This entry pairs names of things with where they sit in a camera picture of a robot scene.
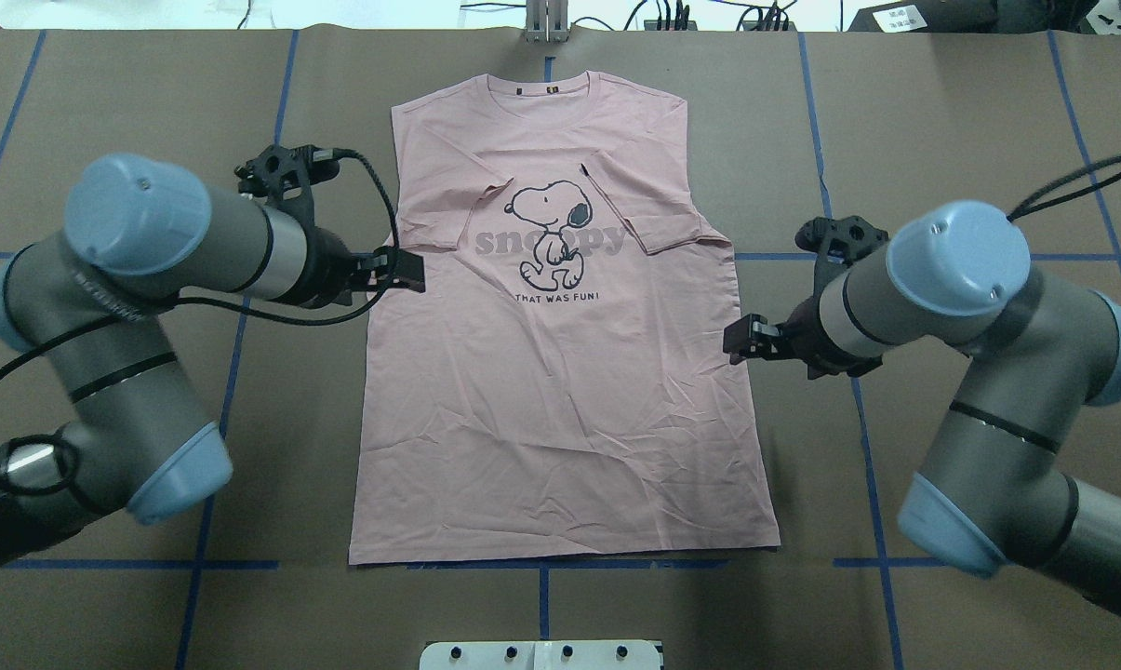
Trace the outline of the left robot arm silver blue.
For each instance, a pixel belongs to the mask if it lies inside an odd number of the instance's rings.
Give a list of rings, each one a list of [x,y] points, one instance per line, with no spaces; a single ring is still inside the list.
[[[159,316],[206,305],[262,322],[291,317],[226,303],[303,309],[373,306],[425,290],[420,255],[398,233],[356,254],[314,220],[313,187],[355,150],[266,147],[234,170],[235,190],[179,165],[110,153],[70,190],[65,224],[0,266],[0,339],[16,357],[0,382],[48,360],[76,420],[0,446],[0,568],[89,523],[127,512],[142,525],[215,495],[233,464]]]

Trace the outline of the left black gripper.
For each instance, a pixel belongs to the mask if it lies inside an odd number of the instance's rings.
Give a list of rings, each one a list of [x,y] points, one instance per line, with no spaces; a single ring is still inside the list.
[[[354,294],[363,291],[427,291],[423,257],[402,248],[378,246],[367,268],[368,259],[353,254],[340,238],[316,238],[311,260],[304,308],[352,306]]]

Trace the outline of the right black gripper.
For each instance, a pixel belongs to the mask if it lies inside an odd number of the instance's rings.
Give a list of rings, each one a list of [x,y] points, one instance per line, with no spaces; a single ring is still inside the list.
[[[745,315],[730,323],[723,329],[723,351],[730,351],[731,365],[756,359],[782,361],[784,339],[791,356],[806,364],[808,379],[840,374],[859,378],[882,366],[882,356],[850,355],[833,343],[819,315],[819,298],[807,298],[795,306],[779,326],[769,324],[761,315]]]

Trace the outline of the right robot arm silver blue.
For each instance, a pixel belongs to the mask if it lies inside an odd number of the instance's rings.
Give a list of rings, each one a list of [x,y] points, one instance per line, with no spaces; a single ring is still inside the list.
[[[969,367],[901,505],[901,534],[989,580],[1020,565],[1121,616],[1121,499],[1055,457],[1080,409],[1121,402],[1121,305],[1032,263],[1023,231],[984,202],[951,202],[896,234],[815,218],[814,291],[779,324],[723,331],[731,364],[798,360],[810,379],[862,376],[935,338]]]

